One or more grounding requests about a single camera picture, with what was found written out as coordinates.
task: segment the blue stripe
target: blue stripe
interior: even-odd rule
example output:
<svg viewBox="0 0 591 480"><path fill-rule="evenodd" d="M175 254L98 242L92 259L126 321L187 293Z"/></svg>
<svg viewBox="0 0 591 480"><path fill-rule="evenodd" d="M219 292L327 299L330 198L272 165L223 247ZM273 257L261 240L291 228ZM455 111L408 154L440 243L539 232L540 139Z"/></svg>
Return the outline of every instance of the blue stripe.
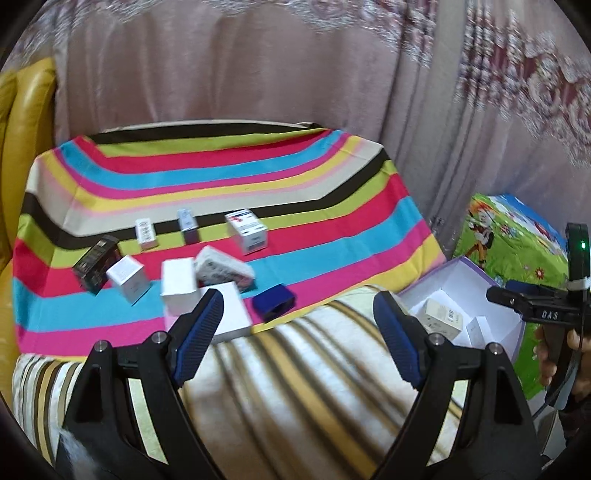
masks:
<svg viewBox="0 0 591 480"><path fill-rule="evenodd" d="M69 141L60 147L66 164L84 178L104 187L121 190L153 189L214 180L239 179L298 167L325 155L343 135L334 131L297 153L221 167L184 168L152 173L126 174L105 170Z"/></svg>
<svg viewBox="0 0 591 480"><path fill-rule="evenodd" d="M252 297L278 283L290 285L308 280L386 251L402 242L421 220L413 199L405 197L385 221L358 235L248 262L256 272L256 289L242 297ZM104 288L96 297L74 293L42 298L16 278L13 295L17 323L39 333L121 325L163 316L159 280L153 281L150 290L133 306L114 288Z"/></svg>

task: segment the small white box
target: small white box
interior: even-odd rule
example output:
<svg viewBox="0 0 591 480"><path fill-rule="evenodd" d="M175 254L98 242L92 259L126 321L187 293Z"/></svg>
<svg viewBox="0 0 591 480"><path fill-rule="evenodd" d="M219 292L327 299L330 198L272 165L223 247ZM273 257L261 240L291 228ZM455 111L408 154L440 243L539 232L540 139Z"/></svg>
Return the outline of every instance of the small white box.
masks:
<svg viewBox="0 0 591 480"><path fill-rule="evenodd" d="M195 270L203 285L236 282L240 291L250 287L255 279L255 271L250 265L210 245L203 247L195 258Z"/></svg>
<svg viewBox="0 0 591 480"><path fill-rule="evenodd" d="M234 282L201 288L203 295L210 288L219 290L223 295L223 316L217 326L212 343L226 342L233 338L251 334L252 320L246 311L242 297Z"/></svg>
<svg viewBox="0 0 591 480"><path fill-rule="evenodd" d="M150 289L144 266L129 255L125 255L106 273L117 290L132 304Z"/></svg>
<svg viewBox="0 0 591 480"><path fill-rule="evenodd" d="M462 314L433 299L427 299L418 320L428 333L441 333L449 341L462 332Z"/></svg>
<svg viewBox="0 0 591 480"><path fill-rule="evenodd" d="M156 230L149 218L139 218L135 221L135 237L142 250L158 246Z"/></svg>
<svg viewBox="0 0 591 480"><path fill-rule="evenodd" d="M197 220L193 212L188 208L181 208L178 214L178 227L181 229L185 245L196 244L199 242L199 231L197 230Z"/></svg>
<svg viewBox="0 0 591 480"><path fill-rule="evenodd" d="M474 348L484 348L489 343L494 342L491 327L488 325L485 316L477 316L466 326L470 343Z"/></svg>
<svg viewBox="0 0 591 480"><path fill-rule="evenodd" d="M175 258L162 262L160 298L171 315L192 312L201 298L192 258Z"/></svg>
<svg viewBox="0 0 591 480"><path fill-rule="evenodd" d="M267 246L267 227L250 210L238 210L226 215L228 233L233 236L244 255Z"/></svg>

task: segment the rainbow striped cloth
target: rainbow striped cloth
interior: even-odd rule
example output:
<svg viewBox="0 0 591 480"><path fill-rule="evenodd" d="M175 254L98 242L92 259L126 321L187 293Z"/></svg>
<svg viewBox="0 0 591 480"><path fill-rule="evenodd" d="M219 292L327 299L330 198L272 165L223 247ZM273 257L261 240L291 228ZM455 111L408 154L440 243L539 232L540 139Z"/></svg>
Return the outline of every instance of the rainbow striped cloth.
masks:
<svg viewBox="0 0 591 480"><path fill-rule="evenodd" d="M184 245L177 210L197 217L201 243ZM224 214L250 208L268 248L243 256ZM134 224L149 217L160 246L141 252ZM148 293L130 305L110 284L81 290L72 265L98 239L145 265ZM14 249L14 312L21 352L84 356L164 329L161 263L206 245L247 261L256 289L278 283L295 308L266 329L362 284L398 291L443 254L381 145L342 131L256 122L210 122L77 137L34 162Z"/></svg>

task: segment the beige striped fabric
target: beige striped fabric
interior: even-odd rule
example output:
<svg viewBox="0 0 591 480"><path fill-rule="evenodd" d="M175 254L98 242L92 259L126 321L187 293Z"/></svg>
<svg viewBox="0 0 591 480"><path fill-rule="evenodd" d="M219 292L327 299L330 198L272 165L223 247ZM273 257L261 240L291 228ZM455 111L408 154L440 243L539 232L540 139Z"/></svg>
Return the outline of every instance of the beige striped fabric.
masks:
<svg viewBox="0 0 591 480"><path fill-rule="evenodd" d="M229 480L369 478L416 397L372 317L373 287L307 316L211 347L183 400ZM15 416L54 461L59 427L81 366L23 355ZM130 384L149 455L165 461L139 381ZM431 461L447 457L459 422L451 407Z"/></svg>

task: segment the black box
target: black box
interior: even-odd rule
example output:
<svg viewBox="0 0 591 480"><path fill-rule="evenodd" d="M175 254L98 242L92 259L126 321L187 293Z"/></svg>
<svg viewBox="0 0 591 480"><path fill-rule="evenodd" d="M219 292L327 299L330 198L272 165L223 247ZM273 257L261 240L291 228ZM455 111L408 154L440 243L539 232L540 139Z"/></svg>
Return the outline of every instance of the black box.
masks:
<svg viewBox="0 0 591 480"><path fill-rule="evenodd" d="M121 260L121 252L114 236L105 235L72 267L80 286L97 294L107 282L106 272Z"/></svg>

